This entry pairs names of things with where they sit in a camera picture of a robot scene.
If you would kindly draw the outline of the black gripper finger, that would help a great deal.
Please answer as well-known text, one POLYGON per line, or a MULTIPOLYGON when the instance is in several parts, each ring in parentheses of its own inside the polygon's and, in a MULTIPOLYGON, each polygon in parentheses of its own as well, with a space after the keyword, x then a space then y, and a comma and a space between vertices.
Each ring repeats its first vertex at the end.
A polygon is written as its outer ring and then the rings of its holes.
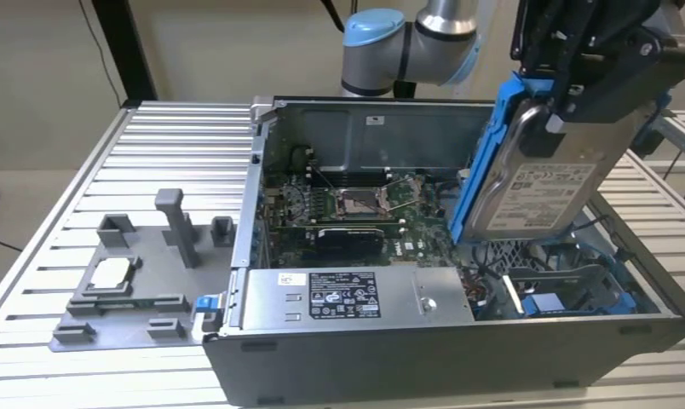
POLYGON ((642 27, 595 50, 566 44, 550 70, 551 85, 527 100, 537 114, 523 125, 522 154, 623 151, 645 124, 638 110, 661 94, 646 84, 659 56, 658 37, 642 27))
POLYGON ((598 1, 519 1, 511 59, 519 73, 570 71, 598 1))

